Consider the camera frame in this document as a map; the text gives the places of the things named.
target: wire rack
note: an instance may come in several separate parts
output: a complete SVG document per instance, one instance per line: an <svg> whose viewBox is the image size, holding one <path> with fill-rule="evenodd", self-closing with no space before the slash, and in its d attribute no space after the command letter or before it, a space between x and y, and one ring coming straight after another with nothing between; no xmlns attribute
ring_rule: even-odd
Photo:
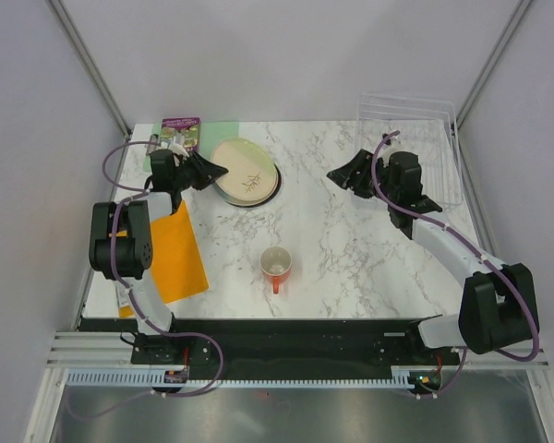
<svg viewBox="0 0 554 443"><path fill-rule="evenodd" d="M382 134L401 131L403 150L418 155L423 192L449 210L464 201L455 128L451 102L366 93L359 99L355 148L373 152Z"/></svg>

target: mug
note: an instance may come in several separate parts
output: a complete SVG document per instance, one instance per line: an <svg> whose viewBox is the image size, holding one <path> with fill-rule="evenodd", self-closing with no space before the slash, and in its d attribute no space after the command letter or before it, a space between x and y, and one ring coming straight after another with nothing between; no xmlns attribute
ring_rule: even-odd
<svg viewBox="0 0 554 443"><path fill-rule="evenodd" d="M292 271L292 256L287 249L271 246L260 255L260 269L265 278L272 282L273 293L279 293L279 285L287 280Z"/></svg>

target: wall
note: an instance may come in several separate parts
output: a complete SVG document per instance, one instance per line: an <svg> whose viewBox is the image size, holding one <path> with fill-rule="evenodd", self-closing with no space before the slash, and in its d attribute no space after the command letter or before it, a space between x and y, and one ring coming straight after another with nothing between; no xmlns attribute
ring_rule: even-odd
<svg viewBox="0 0 554 443"><path fill-rule="evenodd" d="M0 443L22 440L71 324L116 131L43 0L0 0Z"/></svg>
<svg viewBox="0 0 554 443"><path fill-rule="evenodd" d="M500 253L534 273L554 373L554 0L532 6L460 139Z"/></svg>
<svg viewBox="0 0 554 443"><path fill-rule="evenodd" d="M459 107L517 0L64 0L125 118L355 119L378 91Z"/></svg>

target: table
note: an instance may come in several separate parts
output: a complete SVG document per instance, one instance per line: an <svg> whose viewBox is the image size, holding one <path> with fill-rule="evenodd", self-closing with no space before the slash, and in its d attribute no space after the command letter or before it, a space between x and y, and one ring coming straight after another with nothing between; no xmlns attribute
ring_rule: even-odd
<svg viewBox="0 0 554 443"><path fill-rule="evenodd" d="M132 140L149 139L152 128L136 125ZM459 310L460 284L392 226L385 205L358 202L326 178L355 154L355 122L241 123L239 136L267 149L282 189L253 210L228 205L212 187L183 193L210 289L169 304L177 317L390 318ZM143 186L144 156L145 147L129 149L122 184ZM117 190L115 200L130 194ZM476 238L465 202L448 216ZM259 269L270 245L294 259L279 295ZM118 317L114 286L101 273L93 275L83 317Z"/></svg>

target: white marble surface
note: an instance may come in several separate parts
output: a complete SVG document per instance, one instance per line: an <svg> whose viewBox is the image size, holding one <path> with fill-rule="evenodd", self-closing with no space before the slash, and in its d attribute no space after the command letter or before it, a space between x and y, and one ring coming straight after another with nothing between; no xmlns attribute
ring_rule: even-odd
<svg viewBox="0 0 554 443"><path fill-rule="evenodd" d="M133 139L148 139L151 128L137 125ZM373 129L377 140L386 128ZM408 146L410 131L405 133ZM351 122L240 125L241 137L264 146L274 158L283 187L273 201L254 210L231 207L212 188L183 193L210 289L171 303L176 316L384 318L458 311L460 285L391 225L385 205L357 201L326 178L355 154L354 135ZM123 184L143 186L144 155L142 147L127 154ZM425 190L434 198L433 182L430 187L426 181ZM116 199L128 194L118 191ZM448 214L475 238L465 202ZM286 247L294 259L279 295L272 294L259 270L259 256L270 245ZM94 275L84 317L117 317L114 287L101 274Z"/></svg>

